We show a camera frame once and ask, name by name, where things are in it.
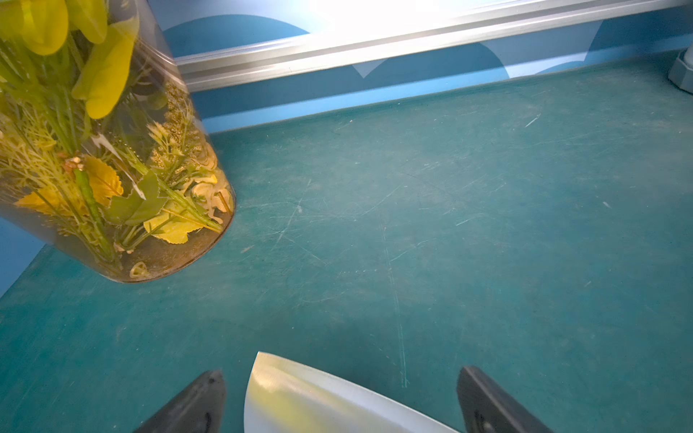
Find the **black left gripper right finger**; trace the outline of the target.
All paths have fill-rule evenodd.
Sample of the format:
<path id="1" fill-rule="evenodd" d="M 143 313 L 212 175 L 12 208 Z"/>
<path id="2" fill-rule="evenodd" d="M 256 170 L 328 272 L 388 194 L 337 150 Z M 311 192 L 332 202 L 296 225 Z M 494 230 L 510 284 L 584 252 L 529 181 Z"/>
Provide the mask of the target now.
<path id="1" fill-rule="evenodd" d="M 550 428 L 476 366 L 461 369 L 457 395 L 467 432 L 552 433 Z"/>

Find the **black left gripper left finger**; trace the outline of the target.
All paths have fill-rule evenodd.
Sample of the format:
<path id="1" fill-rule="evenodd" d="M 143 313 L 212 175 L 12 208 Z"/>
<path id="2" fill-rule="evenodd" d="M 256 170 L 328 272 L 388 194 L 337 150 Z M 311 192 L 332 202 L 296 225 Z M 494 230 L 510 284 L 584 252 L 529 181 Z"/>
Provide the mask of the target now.
<path id="1" fill-rule="evenodd" d="M 135 432 L 220 432 L 226 400 L 222 371 L 204 372 Z"/>

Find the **silver cleaver knife black handle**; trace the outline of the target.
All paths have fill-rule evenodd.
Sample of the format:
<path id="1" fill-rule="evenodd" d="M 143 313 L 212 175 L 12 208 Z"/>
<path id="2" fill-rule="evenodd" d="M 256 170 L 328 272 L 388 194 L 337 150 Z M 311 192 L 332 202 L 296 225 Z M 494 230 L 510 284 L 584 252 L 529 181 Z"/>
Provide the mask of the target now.
<path id="1" fill-rule="evenodd" d="M 330 373 L 256 355 L 245 393 L 245 432 L 451 432 L 445 424 Z"/>

